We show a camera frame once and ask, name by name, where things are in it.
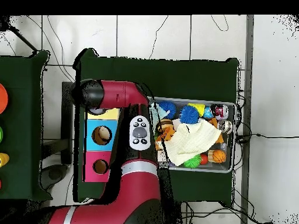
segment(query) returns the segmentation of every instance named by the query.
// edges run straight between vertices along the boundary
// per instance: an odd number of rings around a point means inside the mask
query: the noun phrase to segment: yellow panel
[[[110,109],[101,115],[91,115],[88,113],[88,119],[89,120],[118,120],[119,109],[118,108]]]

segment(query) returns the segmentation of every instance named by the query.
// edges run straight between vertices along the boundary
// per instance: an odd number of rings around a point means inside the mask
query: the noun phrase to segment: orange circle
[[[225,152],[222,151],[222,150],[215,150],[213,152],[213,160],[216,162],[216,163],[222,163],[222,162],[225,162],[227,156],[225,155]]]
[[[0,114],[4,112],[8,103],[8,95],[6,89],[0,84]]]

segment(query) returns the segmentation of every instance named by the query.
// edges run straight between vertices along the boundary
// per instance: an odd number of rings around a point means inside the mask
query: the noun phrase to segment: red circle
[[[205,155],[205,154],[200,154],[200,156],[201,156],[201,162],[200,162],[200,164],[201,165],[207,164],[208,163],[208,156]]]
[[[0,114],[4,112],[8,103],[8,95],[6,89],[0,84]]]

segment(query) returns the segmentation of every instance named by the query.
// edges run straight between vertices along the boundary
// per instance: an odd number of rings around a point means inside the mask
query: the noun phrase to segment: circular hole
[[[98,145],[106,145],[112,139],[112,132],[106,126],[98,126],[92,132],[92,140]]]
[[[104,174],[108,171],[108,163],[105,160],[96,160],[92,167],[98,174]]]

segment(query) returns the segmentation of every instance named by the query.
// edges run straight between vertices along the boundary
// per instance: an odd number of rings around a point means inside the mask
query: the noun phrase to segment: orange ball
[[[227,156],[224,151],[217,149],[213,152],[213,161],[214,162],[222,163],[222,162],[225,162],[226,159],[227,159]]]

